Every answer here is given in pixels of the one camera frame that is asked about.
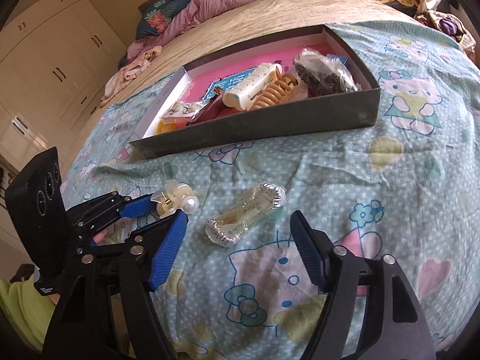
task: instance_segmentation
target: beige blanket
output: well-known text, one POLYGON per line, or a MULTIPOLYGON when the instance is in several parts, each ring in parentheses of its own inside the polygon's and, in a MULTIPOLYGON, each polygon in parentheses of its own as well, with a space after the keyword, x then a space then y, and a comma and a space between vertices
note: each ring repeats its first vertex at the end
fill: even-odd
MULTIPOLYGON (((208 20, 167 44, 151 66, 110 104, 120 103, 182 65, 244 40, 322 23, 399 20, 411 17, 375 0, 257 0, 208 20)), ((98 109, 75 141, 63 168, 70 168, 105 108, 98 109)))

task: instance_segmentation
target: light blue bedsheet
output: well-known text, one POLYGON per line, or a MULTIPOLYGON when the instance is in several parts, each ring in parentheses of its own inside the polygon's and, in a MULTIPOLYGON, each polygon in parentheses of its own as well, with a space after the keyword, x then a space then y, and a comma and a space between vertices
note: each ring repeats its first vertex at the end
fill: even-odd
MULTIPOLYGON (((67 207, 112 190, 137 197, 172 178, 192 186, 201 210, 190 216, 169 280, 153 295, 167 335, 192 358, 301 356, 325 299, 290 236, 297 209, 357 255, 398 259, 437 350, 458 337, 478 302, 480 71, 451 38, 420 25, 329 27, 383 89, 374 127, 139 161, 128 140, 167 77, 106 111, 62 185, 67 207), (235 248, 213 244, 206 221, 256 182, 283 185, 285 207, 235 248)), ((153 220, 117 223, 110 242, 153 220)), ((364 299, 360 291, 359 309, 364 299)), ((360 325, 358 312, 345 353, 360 325)))

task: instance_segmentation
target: white pearl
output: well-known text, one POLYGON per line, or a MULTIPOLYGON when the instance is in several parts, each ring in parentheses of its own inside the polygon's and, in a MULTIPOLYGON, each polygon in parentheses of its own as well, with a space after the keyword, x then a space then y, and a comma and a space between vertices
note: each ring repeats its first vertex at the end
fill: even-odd
POLYGON ((189 196, 188 198, 184 199, 183 202, 181 202, 180 208, 186 214, 193 214, 198 209, 199 206, 200 206, 200 202, 198 201, 198 197, 189 196))

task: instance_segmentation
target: small plastic package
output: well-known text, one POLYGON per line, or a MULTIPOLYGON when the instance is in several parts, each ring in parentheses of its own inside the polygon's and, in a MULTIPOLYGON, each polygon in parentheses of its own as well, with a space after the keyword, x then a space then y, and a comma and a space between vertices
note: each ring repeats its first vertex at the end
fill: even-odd
POLYGON ((275 184, 255 184, 248 188, 229 211, 207 221, 205 232, 213 243, 232 247, 255 224, 286 201, 283 187, 275 184))
POLYGON ((324 56, 317 50, 304 48, 294 58, 293 66, 308 85, 308 96, 317 97, 359 90, 345 62, 339 56, 324 56))
POLYGON ((210 100, 203 100, 196 103, 176 102, 160 117, 157 126, 157 135, 184 128, 187 126, 187 123, 194 120, 195 116, 209 103, 210 100))

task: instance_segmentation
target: pink blanket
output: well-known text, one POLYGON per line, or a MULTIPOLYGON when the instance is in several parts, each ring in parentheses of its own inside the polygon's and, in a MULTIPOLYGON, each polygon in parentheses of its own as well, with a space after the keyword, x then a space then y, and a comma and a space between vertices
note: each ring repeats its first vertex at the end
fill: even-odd
POLYGON ((176 15, 165 32, 159 36, 147 36, 136 40, 127 49, 127 61, 155 46, 165 46, 177 36, 195 28, 212 17, 242 7, 255 0, 191 0, 185 9, 176 15))

